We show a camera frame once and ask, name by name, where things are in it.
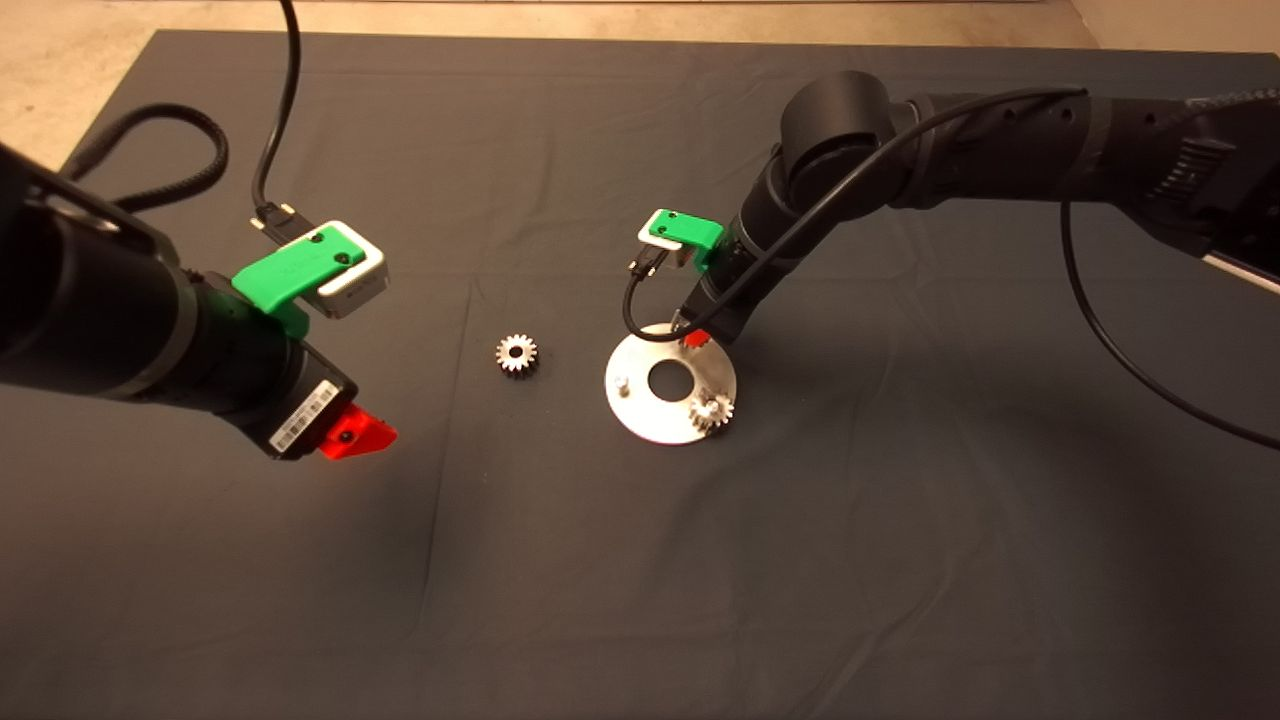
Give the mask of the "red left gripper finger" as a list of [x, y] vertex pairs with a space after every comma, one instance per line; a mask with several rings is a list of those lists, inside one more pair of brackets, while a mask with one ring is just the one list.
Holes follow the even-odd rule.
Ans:
[[319, 441], [319, 452], [337, 461], [389, 448], [398, 430], [358, 405], [348, 405], [326, 428]]

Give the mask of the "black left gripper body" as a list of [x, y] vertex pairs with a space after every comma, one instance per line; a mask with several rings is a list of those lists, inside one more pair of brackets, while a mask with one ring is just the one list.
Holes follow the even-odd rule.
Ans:
[[289, 342], [284, 369], [243, 411], [243, 436], [269, 457], [294, 461], [314, 452], [358, 384], [306, 342]]

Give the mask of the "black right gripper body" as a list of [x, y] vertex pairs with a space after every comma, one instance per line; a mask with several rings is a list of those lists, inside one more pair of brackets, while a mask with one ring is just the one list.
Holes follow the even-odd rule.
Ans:
[[[681, 320], [692, 323], [721, 304], [728, 293], [730, 287], [750, 266], [748, 264], [741, 270], [739, 268], [714, 269], [700, 274], [696, 284], [681, 305]], [[721, 345], [733, 345], [745, 331], [750, 318], [777, 286], [777, 273], [773, 269], [764, 269], [756, 273], [745, 286], [745, 290], [736, 293], [724, 306], [714, 313], [712, 318], [700, 325], [714, 341]]]

